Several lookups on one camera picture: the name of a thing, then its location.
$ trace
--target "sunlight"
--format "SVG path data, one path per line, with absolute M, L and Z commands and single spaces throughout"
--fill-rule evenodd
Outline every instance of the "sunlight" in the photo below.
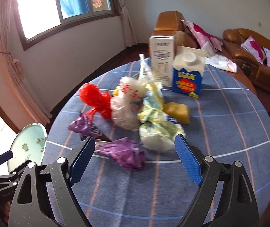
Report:
M 20 20 L 26 38 L 60 25 L 55 0 L 17 0 Z

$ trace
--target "purple plastic bag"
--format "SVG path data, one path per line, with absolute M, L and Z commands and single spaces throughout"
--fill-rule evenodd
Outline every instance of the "purple plastic bag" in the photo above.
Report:
M 95 139 L 110 142 L 111 140 L 107 138 L 96 125 L 88 119 L 84 113 L 79 113 L 79 118 L 73 121 L 67 129 L 80 134 L 80 139 L 84 141 L 89 135 Z
M 110 157 L 129 171 L 143 169 L 143 162 L 146 160 L 146 155 L 143 150 L 139 150 L 138 144 L 126 137 L 96 145 L 95 152 Z

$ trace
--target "plaid tablecloth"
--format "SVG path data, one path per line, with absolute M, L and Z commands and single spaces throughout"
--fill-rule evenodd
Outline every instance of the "plaid tablecloth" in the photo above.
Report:
M 91 83 L 113 91 L 123 76 L 139 71 L 139 61 L 103 74 Z M 163 90 L 165 102 L 189 106 L 191 123 L 183 125 L 188 142 L 218 162 L 243 163 L 251 180 L 261 216 L 270 200 L 270 118 L 258 98 L 224 71 L 207 65 L 198 99 Z M 66 127 L 84 105 L 78 93 L 69 100 L 49 133 L 43 164 L 66 156 L 80 145 L 79 134 Z M 140 141 L 138 132 L 126 131 L 95 115 L 94 123 L 112 140 L 128 136 Z M 94 154 L 81 181 L 72 188 L 93 226 L 176 226 L 185 213 L 197 185 L 191 182 L 175 154 L 147 151 L 142 171 L 130 172 L 100 154 Z M 216 212 L 222 184 L 218 184 L 206 222 Z M 64 220 L 49 195 L 55 216 Z

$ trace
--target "blue gripper pad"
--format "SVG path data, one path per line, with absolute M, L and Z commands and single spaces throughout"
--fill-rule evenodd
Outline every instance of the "blue gripper pad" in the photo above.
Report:
M 200 164 L 180 135 L 175 137 L 175 149 L 190 180 L 200 186 L 203 181 Z
M 77 158 L 70 166 L 70 177 L 68 179 L 68 184 L 70 186 L 74 186 L 75 183 L 80 181 L 94 151 L 95 139 L 91 137 L 89 141 L 87 141 L 87 144 L 80 150 Z
M 6 151 L 0 155 L 0 165 L 13 158 L 13 152 L 11 150 Z

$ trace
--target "cardboard box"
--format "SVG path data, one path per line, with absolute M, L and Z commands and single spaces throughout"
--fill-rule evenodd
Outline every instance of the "cardboard box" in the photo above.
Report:
M 172 87 L 174 59 L 173 36 L 151 36 L 150 53 L 152 58 L 152 71 L 156 80 L 163 86 Z

